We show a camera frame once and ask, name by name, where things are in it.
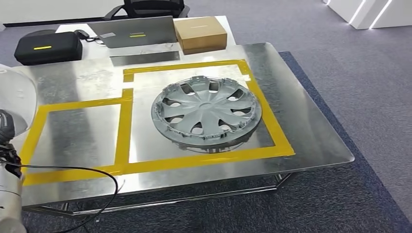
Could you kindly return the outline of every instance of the cardboard box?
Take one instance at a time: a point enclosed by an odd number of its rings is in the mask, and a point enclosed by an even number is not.
[[[227,33],[215,17],[179,20],[174,22],[174,26],[184,54],[226,48]]]

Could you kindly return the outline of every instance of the yellow tape square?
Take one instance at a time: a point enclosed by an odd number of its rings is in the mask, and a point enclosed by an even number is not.
[[[267,102],[263,92],[259,88],[259,85],[256,82],[245,60],[227,60],[216,62],[202,62],[126,69],[123,71],[123,81],[125,83],[134,82],[134,74],[136,73],[228,65],[237,65],[242,75],[249,75],[250,80],[246,81],[246,84],[249,90],[252,91],[255,94],[255,96],[259,99],[260,105],[262,107],[262,119],[266,125],[266,128],[273,142],[275,143],[275,146],[239,151],[229,151],[215,154],[194,155],[153,161],[144,161],[137,163],[128,163],[132,123],[133,89],[124,89],[121,98],[40,106],[35,117],[32,129],[30,130],[29,135],[20,153],[22,162],[24,164],[28,164],[30,162],[30,158],[36,148],[48,112],[86,108],[91,106],[103,106],[116,103],[120,103],[121,108],[115,163],[112,166],[95,167],[96,169],[104,170],[112,175],[178,169],[192,166],[206,166],[219,163],[239,162],[278,156],[294,155],[295,153],[293,151],[293,148],[291,147],[286,136],[284,135],[279,123],[276,120],[275,115],[270,109],[269,103]],[[104,175],[96,172],[83,170],[62,170],[43,173],[31,173],[27,175],[24,185],[35,185],[52,182],[67,182],[94,179],[99,177],[104,177]]]

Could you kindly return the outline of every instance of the chair backrest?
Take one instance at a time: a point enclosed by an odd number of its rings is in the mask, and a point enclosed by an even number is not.
[[[124,9],[129,17],[179,17],[185,8],[183,0],[124,0]]]

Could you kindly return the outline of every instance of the hubcap center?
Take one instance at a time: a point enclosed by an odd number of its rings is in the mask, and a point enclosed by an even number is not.
[[[211,107],[212,107],[211,103],[202,103],[202,104],[199,105],[200,109],[209,109]]]

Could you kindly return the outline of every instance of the silver laptop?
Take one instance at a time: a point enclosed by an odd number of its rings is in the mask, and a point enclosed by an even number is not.
[[[108,48],[177,42],[172,16],[89,23]]]

